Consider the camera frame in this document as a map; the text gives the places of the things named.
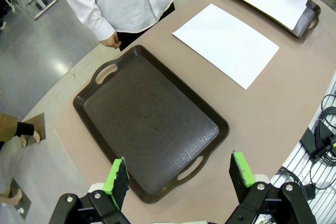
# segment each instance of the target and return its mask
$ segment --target tray rim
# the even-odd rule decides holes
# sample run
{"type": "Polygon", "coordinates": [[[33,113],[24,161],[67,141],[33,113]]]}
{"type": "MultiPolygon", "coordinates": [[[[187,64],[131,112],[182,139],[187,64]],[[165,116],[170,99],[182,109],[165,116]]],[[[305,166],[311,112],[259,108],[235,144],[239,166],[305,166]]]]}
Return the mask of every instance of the tray rim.
{"type": "Polygon", "coordinates": [[[312,30],[314,30],[315,27],[318,25],[318,23],[319,23],[319,16],[321,14],[321,7],[318,4],[316,4],[314,1],[307,0],[305,11],[307,10],[307,8],[309,8],[310,10],[312,10],[314,12],[314,15],[309,20],[309,22],[306,24],[306,28],[304,29],[304,31],[302,32],[302,34],[297,34],[297,33],[295,33],[295,28],[300,23],[300,20],[304,19],[304,17],[303,17],[304,16],[304,12],[302,13],[300,19],[296,23],[295,28],[293,30],[291,30],[287,26],[285,26],[283,23],[279,22],[278,20],[276,20],[272,16],[268,15],[267,13],[261,11],[260,9],[258,9],[254,5],[250,4],[249,2],[247,2],[245,0],[238,0],[238,1],[240,1],[243,4],[251,7],[252,9],[254,9],[255,11],[257,11],[258,13],[262,14],[263,16],[265,16],[266,18],[268,18],[269,20],[271,20],[273,23],[279,25],[281,28],[283,28],[290,35],[292,35],[293,37],[298,38],[298,39],[306,39],[308,37],[308,35],[312,32],[312,30]]]}
{"type": "Polygon", "coordinates": [[[87,84],[74,98],[72,104],[75,108],[77,114],[81,118],[82,122],[86,126],[87,130],[92,135],[95,142],[98,144],[104,155],[107,157],[107,159],[113,163],[115,158],[117,157],[112,148],[108,145],[108,143],[104,140],[104,137],[99,132],[99,130],[96,128],[92,120],[90,119],[89,115],[85,112],[85,103],[86,101],[96,92],[99,88],[103,87],[105,83],[107,83],[113,76],[118,74],[119,70],[121,70],[123,67],[125,67],[134,57],[137,57],[141,53],[146,52],[149,54],[148,57],[144,56],[145,59],[149,60],[151,64],[155,64],[156,68],[159,67],[159,71],[166,76],[166,74],[169,75],[168,80],[172,82],[172,79],[174,81],[178,82],[178,85],[173,84],[181,91],[183,92],[189,99],[191,99],[190,96],[193,96],[193,99],[196,99],[197,104],[195,101],[191,99],[191,101],[200,108],[203,113],[205,113],[219,128],[218,135],[189,163],[187,166],[180,171],[179,174],[177,174],[173,179],[171,179],[167,185],[165,185],[161,190],[159,190],[156,193],[148,193],[146,192],[141,185],[137,182],[137,180],[132,176],[131,173],[129,173],[130,177],[130,187],[134,191],[134,193],[138,196],[138,198],[147,204],[152,204],[157,201],[159,201],[163,196],[165,196],[167,193],[169,193],[172,189],[174,189],[176,186],[179,186],[185,182],[187,182],[189,179],[194,177],[205,165],[206,161],[208,160],[211,153],[225,140],[225,138],[228,136],[230,132],[230,127],[228,122],[220,115],[218,112],[216,112],[202,97],[200,97],[194,90],[192,90],[183,80],[181,80],[176,74],[174,74],[165,64],[163,64],[161,61],[158,60],[154,55],[152,55],[144,46],[142,45],[135,45],[132,48],[130,48],[128,51],[126,51],[122,56],[115,60],[108,61],[101,65],[97,71],[93,74],[91,81],[89,84],[87,84]],[[129,60],[125,60],[124,57],[128,56],[129,54],[134,53],[134,56],[130,57],[129,60]],[[117,71],[107,75],[103,82],[101,84],[96,84],[96,77],[97,75],[106,68],[109,65],[116,64],[118,66],[117,71]],[[185,93],[181,88],[187,88],[188,93],[185,93]],[[181,180],[177,180],[178,176],[188,170],[194,162],[202,156],[203,159],[201,163],[186,177],[182,178],[181,180]]]}

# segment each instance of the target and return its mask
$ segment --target brown sleeve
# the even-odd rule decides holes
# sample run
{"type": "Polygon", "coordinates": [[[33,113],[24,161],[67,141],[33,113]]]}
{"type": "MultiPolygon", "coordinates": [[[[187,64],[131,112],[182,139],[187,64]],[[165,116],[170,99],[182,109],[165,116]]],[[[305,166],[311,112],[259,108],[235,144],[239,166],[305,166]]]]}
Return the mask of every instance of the brown sleeve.
{"type": "Polygon", "coordinates": [[[17,119],[0,113],[0,141],[7,142],[13,138],[17,129],[17,119]]]}

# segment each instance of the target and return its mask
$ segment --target shirt sleeve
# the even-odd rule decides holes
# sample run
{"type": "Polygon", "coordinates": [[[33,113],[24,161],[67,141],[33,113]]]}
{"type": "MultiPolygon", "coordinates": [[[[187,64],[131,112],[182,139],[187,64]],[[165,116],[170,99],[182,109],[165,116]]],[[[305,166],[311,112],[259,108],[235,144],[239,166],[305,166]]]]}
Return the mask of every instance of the shirt sleeve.
{"type": "Polygon", "coordinates": [[[115,32],[111,24],[101,16],[95,0],[66,0],[78,19],[90,28],[99,41],[105,40],[115,32]]]}

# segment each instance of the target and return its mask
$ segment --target bolt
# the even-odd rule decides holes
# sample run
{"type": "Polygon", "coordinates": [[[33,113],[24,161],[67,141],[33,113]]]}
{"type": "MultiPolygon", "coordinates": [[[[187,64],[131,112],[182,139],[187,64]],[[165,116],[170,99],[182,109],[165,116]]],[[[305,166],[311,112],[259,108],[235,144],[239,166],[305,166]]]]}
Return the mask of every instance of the bolt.
{"type": "Polygon", "coordinates": [[[286,190],[287,191],[292,191],[293,190],[293,186],[292,185],[287,185],[286,186],[286,190]]]}
{"type": "Polygon", "coordinates": [[[257,188],[258,188],[258,190],[264,190],[265,189],[265,185],[264,184],[258,184],[257,188]]]}

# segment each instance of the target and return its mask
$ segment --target brown tray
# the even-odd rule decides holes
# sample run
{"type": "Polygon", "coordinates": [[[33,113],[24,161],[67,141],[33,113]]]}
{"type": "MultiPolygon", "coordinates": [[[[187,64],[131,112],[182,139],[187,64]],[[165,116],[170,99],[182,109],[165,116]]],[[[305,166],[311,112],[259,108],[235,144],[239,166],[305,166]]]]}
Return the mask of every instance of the brown tray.
{"type": "Polygon", "coordinates": [[[318,6],[316,3],[314,3],[312,0],[308,0],[306,3],[306,9],[302,13],[300,19],[298,20],[297,24],[295,25],[294,29],[291,30],[281,22],[277,21],[270,15],[264,13],[257,7],[253,6],[252,4],[244,1],[244,0],[239,0],[243,2],[244,4],[252,7],[254,10],[257,12],[261,13],[265,17],[269,18],[272,20],[274,23],[278,24],[281,26],[284,30],[289,32],[291,35],[293,35],[296,38],[300,39],[306,39],[309,35],[309,33],[318,25],[319,23],[319,15],[321,13],[321,7],[318,6]]]}
{"type": "Polygon", "coordinates": [[[130,187],[145,203],[195,176],[229,132],[209,104],[140,45],[103,64],[73,106],[109,161],[125,158],[130,187]],[[117,70],[97,84],[110,65],[117,70]]]}

